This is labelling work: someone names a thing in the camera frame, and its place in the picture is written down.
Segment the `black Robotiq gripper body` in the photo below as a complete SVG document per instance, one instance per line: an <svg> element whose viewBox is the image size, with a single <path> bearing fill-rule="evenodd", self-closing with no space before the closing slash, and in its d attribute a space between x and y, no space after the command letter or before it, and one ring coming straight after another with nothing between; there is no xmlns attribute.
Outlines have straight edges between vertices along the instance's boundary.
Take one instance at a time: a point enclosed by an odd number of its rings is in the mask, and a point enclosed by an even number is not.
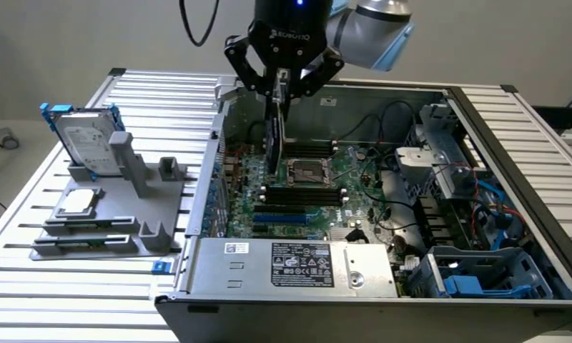
<svg viewBox="0 0 572 343"><path fill-rule="evenodd" d="M332 8L322 0L257 0L248 38L268 69L302 69L326 48Z"/></svg>

